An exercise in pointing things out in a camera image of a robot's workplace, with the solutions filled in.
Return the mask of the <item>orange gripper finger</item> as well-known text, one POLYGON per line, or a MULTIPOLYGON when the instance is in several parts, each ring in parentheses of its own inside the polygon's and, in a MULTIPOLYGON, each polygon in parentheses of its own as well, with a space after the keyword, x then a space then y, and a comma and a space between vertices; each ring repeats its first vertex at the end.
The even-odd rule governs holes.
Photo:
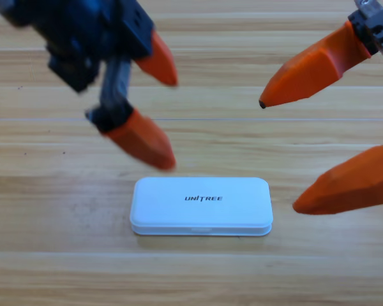
POLYGON ((383 145, 323 173, 294 202, 300 214, 328 215, 383 205, 383 145))
POLYGON ((129 156, 159 170, 172 170, 176 158, 168 136, 129 102, 112 108, 100 105, 86 112, 100 134, 129 156))

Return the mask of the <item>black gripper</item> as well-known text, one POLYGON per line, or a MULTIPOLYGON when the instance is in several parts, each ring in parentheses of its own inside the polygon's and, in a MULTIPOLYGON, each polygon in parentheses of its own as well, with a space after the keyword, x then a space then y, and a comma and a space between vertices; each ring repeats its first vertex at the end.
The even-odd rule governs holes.
POLYGON ((310 98, 371 55, 383 55, 383 6, 376 0, 354 3, 357 10, 349 21, 285 62, 271 77, 259 98, 261 108, 310 98))
POLYGON ((117 71, 105 104, 127 103, 131 62, 157 81, 177 86, 174 57, 137 1, 0 1, 13 27, 32 27, 46 42, 49 68, 84 92, 106 62, 117 71))

